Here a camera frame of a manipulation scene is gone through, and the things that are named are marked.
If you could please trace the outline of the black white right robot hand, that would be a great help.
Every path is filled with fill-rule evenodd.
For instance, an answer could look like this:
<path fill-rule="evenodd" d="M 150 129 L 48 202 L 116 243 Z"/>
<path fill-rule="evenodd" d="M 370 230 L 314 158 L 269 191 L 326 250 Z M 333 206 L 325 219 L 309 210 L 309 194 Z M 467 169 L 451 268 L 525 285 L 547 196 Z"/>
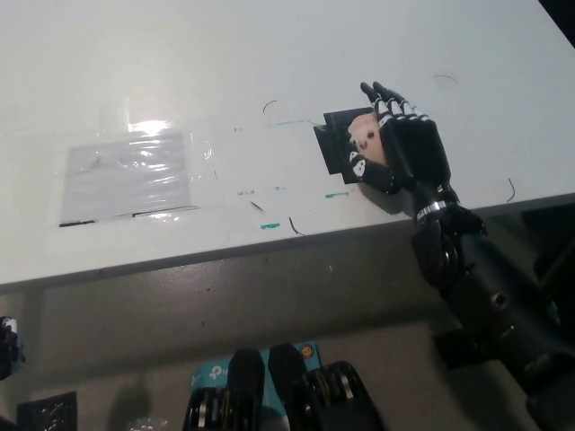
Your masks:
<path fill-rule="evenodd" d="M 438 127 L 398 92 L 362 83 L 372 106 L 361 132 L 349 132 L 346 162 L 355 177 L 387 195 L 411 194 L 417 212 L 441 201 L 459 201 Z"/>

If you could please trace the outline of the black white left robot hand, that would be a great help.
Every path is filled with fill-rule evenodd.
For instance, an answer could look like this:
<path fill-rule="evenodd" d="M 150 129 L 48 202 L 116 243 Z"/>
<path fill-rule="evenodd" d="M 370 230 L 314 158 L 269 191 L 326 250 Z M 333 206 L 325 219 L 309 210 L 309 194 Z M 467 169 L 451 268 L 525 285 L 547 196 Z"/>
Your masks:
<path fill-rule="evenodd" d="M 1 317 L 0 348 L 1 380 L 3 381 L 18 372 L 26 362 L 22 337 L 18 331 L 18 323 L 13 317 Z"/>

